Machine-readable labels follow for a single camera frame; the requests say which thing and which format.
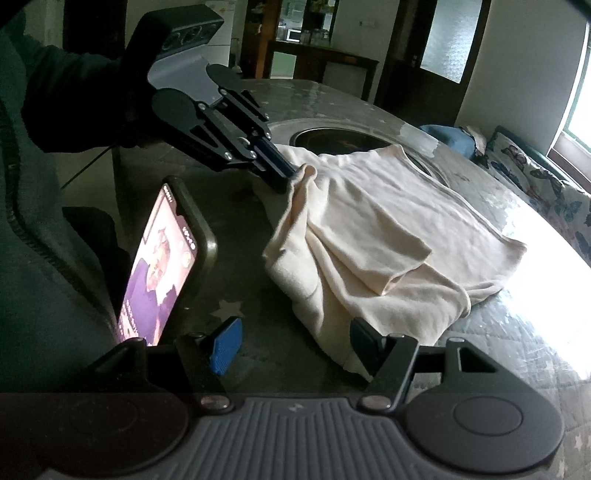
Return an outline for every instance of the window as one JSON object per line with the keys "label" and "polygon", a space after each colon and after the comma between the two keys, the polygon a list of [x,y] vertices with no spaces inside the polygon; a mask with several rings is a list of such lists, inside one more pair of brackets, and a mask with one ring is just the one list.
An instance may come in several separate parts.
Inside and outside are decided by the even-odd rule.
{"label": "window", "polygon": [[460,83],[478,26],[482,0],[437,2],[421,68]]}
{"label": "window", "polygon": [[581,73],[581,81],[574,97],[573,107],[566,121],[564,131],[580,145],[591,152],[591,35],[587,42],[587,54]]}

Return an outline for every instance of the door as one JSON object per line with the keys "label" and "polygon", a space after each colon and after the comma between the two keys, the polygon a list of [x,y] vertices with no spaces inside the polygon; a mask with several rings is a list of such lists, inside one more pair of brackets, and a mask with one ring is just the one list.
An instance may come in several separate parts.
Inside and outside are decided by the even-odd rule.
{"label": "door", "polygon": [[375,104],[411,125],[453,125],[491,0],[401,0]]}

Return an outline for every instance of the white wall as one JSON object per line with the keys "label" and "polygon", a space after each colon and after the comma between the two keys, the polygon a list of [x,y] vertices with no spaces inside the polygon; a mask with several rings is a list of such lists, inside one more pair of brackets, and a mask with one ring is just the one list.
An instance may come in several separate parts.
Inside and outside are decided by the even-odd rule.
{"label": "white wall", "polygon": [[[369,95],[370,102],[374,101],[384,68],[398,3],[398,0],[339,1],[331,46],[379,61]],[[360,26],[360,21],[368,26]]]}
{"label": "white wall", "polygon": [[564,0],[493,0],[458,125],[497,125],[547,153],[580,66],[586,21]]}
{"label": "white wall", "polygon": [[64,24],[64,2],[60,0],[33,0],[25,7],[27,26],[25,33],[44,45],[61,47]]}
{"label": "white wall", "polygon": [[242,51],[242,36],[244,35],[244,24],[246,22],[246,10],[248,0],[236,0],[234,10],[234,25],[232,27],[233,48],[232,53],[236,54],[236,64],[240,63],[240,53]]}

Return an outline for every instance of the phone screen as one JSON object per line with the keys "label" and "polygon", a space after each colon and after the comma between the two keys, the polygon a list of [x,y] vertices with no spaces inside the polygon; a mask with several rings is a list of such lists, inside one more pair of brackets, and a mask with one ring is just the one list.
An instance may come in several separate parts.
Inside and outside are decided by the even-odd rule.
{"label": "phone screen", "polygon": [[143,337],[157,345],[198,246],[185,218],[176,214],[170,187],[160,189],[139,243],[119,314],[121,341]]}

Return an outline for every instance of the microwave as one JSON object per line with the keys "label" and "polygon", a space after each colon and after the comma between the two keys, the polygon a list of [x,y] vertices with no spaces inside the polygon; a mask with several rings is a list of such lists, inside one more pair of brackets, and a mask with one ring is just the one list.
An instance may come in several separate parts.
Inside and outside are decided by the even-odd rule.
{"label": "microwave", "polygon": [[296,30],[295,28],[289,28],[287,30],[287,41],[292,41],[299,43],[301,37],[301,30]]}

